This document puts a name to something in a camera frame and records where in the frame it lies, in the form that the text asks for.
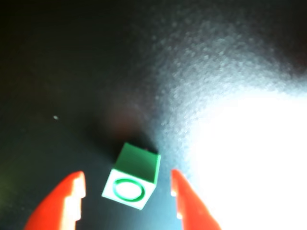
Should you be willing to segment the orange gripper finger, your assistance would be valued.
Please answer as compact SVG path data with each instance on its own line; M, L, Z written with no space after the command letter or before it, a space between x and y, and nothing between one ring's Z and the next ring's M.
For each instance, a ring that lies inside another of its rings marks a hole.
M176 198L177 218L183 230L220 230L219 224L178 169L171 170L171 196Z
M30 215L25 230L75 230L81 219L85 176L73 172L63 179Z

